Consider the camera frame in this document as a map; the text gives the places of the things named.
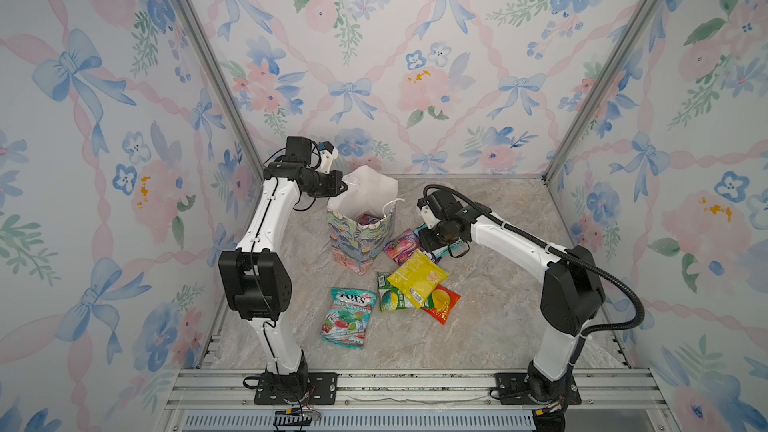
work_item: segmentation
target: black motor joint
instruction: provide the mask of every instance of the black motor joint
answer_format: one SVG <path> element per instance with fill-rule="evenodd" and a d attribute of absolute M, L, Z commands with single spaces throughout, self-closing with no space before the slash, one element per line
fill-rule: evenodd
<path fill-rule="evenodd" d="M 312 163 L 312 149 L 317 149 L 317 165 Z M 333 152 L 329 141 L 316 144 L 306 137 L 288 137 L 286 153 L 269 163 L 264 169 L 264 178 L 285 177 L 295 181 L 299 190 L 310 197 L 335 197 L 346 190 L 346 184 L 341 180 L 340 170 L 331 170 L 328 174 L 317 171 L 320 167 L 320 152 Z"/>

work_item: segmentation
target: yellow candy packet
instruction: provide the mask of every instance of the yellow candy packet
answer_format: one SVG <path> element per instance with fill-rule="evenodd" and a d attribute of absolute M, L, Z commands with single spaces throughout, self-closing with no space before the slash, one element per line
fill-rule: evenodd
<path fill-rule="evenodd" d="M 422 307 L 437 284 L 447 278 L 446 271 L 429 260 L 424 252 L 417 250 L 387 281 L 416 307 Z"/>

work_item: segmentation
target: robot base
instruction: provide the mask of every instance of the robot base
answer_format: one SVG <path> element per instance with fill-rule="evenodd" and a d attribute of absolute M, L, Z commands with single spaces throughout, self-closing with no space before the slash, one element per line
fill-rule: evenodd
<path fill-rule="evenodd" d="M 333 405 L 336 402 L 338 377 L 333 372 L 310 373 L 302 353 L 301 364 L 296 372 L 277 375 L 265 371 L 259 376 L 254 404 L 296 405 L 298 401 L 309 405 Z"/>

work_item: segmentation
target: green candy packet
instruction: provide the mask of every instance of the green candy packet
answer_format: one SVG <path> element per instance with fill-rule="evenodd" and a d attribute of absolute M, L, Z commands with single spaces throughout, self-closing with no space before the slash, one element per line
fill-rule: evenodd
<path fill-rule="evenodd" d="M 390 273 L 382 273 L 379 272 L 377 274 L 377 278 L 379 281 L 379 307 L 381 308 L 382 312 L 389 312 L 389 311 L 401 311 L 406 308 L 416 308 L 416 306 L 409 301 L 405 295 L 402 294 L 398 290 L 397 287 L 389 283 L 387 278 L 389 275 L 391 275 L 394 272 Z M 432 301 L 432 295 L 427 297 L 427 300 L 424 301 L 424 305 L 421 307 L 423 309 L 433 309 L 435 308 L 435 304 Z"/>

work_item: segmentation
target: red snack packet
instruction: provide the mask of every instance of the red snack packet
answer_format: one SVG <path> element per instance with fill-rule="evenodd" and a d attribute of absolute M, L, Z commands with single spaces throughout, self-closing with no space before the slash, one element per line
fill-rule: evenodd
<path fill-rule="evenodd" d="M 456 302 L 458 302 L 458 299 L 462 298 L 462 296 L 454 291 L 448 290 L 438 283 L 438 286 L 435 288 L 435 291 L 432 292 L 431 297 L 432 301 L 435 303 L 435 308 L 423 308 L 422 310 L 445 325 L 448 321 L 448 315 L 451 313 L 451 309 L 453 309 L 453 306 L 456 305 Z"/>

